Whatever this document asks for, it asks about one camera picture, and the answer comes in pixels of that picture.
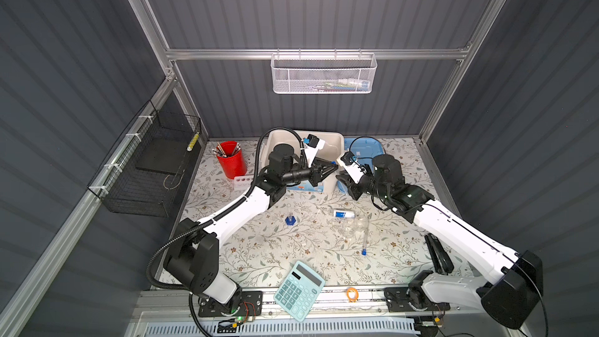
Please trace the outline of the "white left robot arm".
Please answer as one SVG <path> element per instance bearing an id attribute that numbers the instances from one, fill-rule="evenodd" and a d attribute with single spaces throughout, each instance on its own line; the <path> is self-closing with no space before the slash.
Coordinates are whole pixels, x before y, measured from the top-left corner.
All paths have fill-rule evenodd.
<path id="1" fill-rule="evenodd" d="M 261 165 L 256 157 L 251 185 L 237 199 L 198 221 L 182 220 L 173 238 L 151 256 L 145 275 L 148 282 L 164 290 L 186 290 L 207 296 L 227 314 L 242 303 L 241 286 L 219 268 L 223 244 L 254 217 L 277 204 L 288 187 L 304 181 L 316 187 L 335 173 L 338 165 L 319 157 L 326 142 L 314 134 L 301 137 L 290 132 L 299 147 L 277 144 Z"/>

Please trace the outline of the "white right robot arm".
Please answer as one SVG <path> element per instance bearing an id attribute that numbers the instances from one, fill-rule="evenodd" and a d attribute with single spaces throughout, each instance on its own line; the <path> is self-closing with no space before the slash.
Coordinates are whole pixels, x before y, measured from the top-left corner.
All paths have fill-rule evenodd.
<path id="1" fill-rule="evenodd" d="M 449 303 L 484 310 L 507 329 L 520 329 L 536 306 L 543 306 L 542 260 L 531 251 L 517 252 L 475 229 L 422 187 L 408 184 L 399 160 L 388 154 L 360 165 L 347 151 L 337 175 L 352 199 L 367 194 L 383 210 L 429 232 L 465 258 L 479 272 L 473 280 L 428 271 L 415 283 L 415 295 L 429 303 Z"/>

